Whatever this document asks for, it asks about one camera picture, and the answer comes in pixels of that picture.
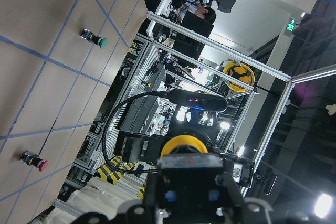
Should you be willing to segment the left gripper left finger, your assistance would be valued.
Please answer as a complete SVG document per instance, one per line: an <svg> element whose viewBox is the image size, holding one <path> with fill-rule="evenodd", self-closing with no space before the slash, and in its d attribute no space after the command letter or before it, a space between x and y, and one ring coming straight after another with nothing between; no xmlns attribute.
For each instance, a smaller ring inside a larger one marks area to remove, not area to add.
<svg viewBox="0 0 336 224"><path fill-rule="evenodd" d="M159 173L148 174L143 195L144 205L152 208L158 208L160 206L160 200L162 198L160 179Z"/></svg>

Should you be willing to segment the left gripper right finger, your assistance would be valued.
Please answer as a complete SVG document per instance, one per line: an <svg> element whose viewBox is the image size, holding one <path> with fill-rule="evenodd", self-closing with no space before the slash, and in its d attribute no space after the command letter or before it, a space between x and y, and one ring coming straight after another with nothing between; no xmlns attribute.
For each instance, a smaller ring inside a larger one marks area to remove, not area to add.
<svg viewBox="0 0 336 224"><path fill-rule="evenodd" d="M242 206L244 204L243 197L229 173L219 174L215 178L215 183L219 187L219 198L223 206Z"/></svg>

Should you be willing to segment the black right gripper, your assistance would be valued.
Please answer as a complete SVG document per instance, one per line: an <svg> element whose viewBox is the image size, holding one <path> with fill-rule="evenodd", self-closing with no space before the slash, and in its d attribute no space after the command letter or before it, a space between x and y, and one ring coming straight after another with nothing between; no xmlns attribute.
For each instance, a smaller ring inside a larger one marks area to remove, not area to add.
<svg viewBox="0 0 336 224"><path fill-rule="evenodd" d="M183 112L182 118L174 112L162 129L166 132L152 135L120 130L114 154L127 163L142 161L156 166L162 156L171 153L213 153L223 159L225 171L231 173L238 186L251 186L254 162L216 146L220 132L216 112L190 108Z"/></svg>

